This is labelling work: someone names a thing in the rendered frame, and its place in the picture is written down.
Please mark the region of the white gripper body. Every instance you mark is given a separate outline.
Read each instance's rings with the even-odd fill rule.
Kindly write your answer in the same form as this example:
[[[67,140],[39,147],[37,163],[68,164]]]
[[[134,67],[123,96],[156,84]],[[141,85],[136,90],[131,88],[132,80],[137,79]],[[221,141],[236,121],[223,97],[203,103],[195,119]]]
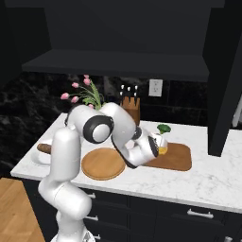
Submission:
[[[158,147],[167,147],[167,141],[160,133],[151,133],[151,136],[155,139]]]

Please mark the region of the rectangular wooden cutting board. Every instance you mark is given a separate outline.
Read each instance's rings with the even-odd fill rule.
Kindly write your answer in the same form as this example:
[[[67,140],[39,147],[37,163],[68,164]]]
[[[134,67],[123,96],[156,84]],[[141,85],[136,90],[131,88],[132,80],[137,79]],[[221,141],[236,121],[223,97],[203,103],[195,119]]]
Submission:
[[[146,163],[146,166],[178,171],[187,171],[192,167],[190,147],[184,144],[168,143],[166,154]]]

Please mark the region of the round wooden board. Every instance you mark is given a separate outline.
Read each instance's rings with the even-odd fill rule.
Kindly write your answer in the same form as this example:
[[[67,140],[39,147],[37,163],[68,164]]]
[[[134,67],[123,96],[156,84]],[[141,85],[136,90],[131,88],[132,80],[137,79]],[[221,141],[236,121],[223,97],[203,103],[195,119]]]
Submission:
[[[126,164],[113,148],[98,148],[88,152],[81,160],[82,172],[97,181],[106,181],[120,175]]]

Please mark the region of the black open cabinet door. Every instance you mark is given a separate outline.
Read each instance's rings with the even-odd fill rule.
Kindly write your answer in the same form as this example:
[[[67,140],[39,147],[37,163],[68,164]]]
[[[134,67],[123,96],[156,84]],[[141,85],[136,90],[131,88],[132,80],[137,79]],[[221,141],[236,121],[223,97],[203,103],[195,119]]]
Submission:
[[[212,9],[203,58],[208,77],[208,154],[220,157],[242,96],[242,0]]]

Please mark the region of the black upper cabinet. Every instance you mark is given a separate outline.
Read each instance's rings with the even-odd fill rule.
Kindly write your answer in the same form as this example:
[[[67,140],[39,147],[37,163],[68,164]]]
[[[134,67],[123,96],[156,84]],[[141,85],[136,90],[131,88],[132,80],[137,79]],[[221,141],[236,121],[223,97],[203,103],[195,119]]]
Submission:
[[[225,0],[4,0],[23,70],[204,81]]]

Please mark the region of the green broccoli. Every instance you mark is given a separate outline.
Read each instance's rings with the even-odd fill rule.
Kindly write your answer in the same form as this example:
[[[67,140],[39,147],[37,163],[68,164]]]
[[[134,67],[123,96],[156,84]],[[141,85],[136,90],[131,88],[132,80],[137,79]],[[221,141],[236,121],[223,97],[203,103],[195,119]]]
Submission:
[[[171,128],[166,124],[159,124],[157,126],[157,129],[159,130],[160,134],[164,134],[171,131]]]

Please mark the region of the wooden knife block with knives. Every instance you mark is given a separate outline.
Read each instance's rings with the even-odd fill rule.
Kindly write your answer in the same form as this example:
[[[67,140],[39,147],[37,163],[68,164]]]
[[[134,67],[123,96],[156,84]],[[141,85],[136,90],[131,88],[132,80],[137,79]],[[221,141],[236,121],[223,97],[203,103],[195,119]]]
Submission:
[[[138,96],[138,86],[134,89],[130,86],[121,85],[120,106],[132,117],[136,125],[140,124],[140,97]]]

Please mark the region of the black lower drawer unit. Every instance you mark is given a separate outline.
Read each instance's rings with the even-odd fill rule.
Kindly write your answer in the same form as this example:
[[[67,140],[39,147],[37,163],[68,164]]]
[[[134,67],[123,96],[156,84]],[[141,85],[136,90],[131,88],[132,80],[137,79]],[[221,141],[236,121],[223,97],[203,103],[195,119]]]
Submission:
[[[92,210],[84,219],[96,242],[242,242],[242,213],[190,201],[139,198],[91,188]],[[189,216],[192,209],[213,219]]]

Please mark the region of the pink tulip plant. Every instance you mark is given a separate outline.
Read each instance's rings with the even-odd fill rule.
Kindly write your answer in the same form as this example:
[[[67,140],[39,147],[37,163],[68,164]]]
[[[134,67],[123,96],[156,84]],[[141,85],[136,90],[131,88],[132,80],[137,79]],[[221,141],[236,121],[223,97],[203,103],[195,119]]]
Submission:
[[[89,75],[83,76],[82,84],[76,81],[73,82],[72,88],[75,90],[72,94],[63,93],[60,99],[70,100],[74,104],[80,101],[82,104],[96,110],[100,110],[105,104],[104,95],[97,90]]]

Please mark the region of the brown baguette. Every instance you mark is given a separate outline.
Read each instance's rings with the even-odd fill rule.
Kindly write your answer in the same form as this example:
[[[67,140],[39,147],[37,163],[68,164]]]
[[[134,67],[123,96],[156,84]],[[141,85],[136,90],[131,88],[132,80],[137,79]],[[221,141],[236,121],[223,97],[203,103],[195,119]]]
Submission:
[[[46,153],[46,154],[50,154],[51,153],[51,146],[49,144],[38,144],[37,145],[37,149],[40,152]]]

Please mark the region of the white wall power outlet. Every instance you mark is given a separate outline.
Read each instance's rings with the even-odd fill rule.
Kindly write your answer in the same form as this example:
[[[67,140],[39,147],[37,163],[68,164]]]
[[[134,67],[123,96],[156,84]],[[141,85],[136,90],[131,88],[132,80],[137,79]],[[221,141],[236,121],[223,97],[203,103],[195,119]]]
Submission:
[[[163,81],[161,79],[151,79],[149,81],[149,89],[148,89],[149,96],[161,97],[162,89],[163,89]]]

